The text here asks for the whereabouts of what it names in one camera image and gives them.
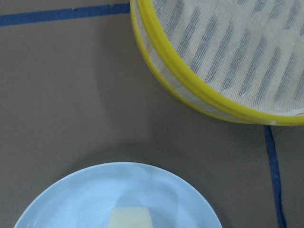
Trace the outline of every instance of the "soap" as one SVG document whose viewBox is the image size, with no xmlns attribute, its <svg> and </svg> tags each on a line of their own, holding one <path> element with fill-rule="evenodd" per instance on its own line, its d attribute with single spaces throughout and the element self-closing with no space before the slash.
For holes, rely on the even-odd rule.
<svg viewBox="0 0 304 228">
<path fill-rule="evenodd" d="M 117 207 L 111 211 L 109 228 L 153 228 L 146 207 Z"/>
</svg>

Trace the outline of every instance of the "light blue plate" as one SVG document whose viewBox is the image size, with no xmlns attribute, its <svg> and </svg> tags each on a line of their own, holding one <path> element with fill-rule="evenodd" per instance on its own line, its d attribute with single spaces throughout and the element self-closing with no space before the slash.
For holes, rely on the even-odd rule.
<svg viewBox="0 0 304 228">
<path fill-rule="evenodd" d="M 59 180 L 25 210 L 15 228 L 107 228 L 111 210 L 145 206 L 155 228 L 221 228 L 191 185 L 154 166 L 114 162 Z"/>
</svg>

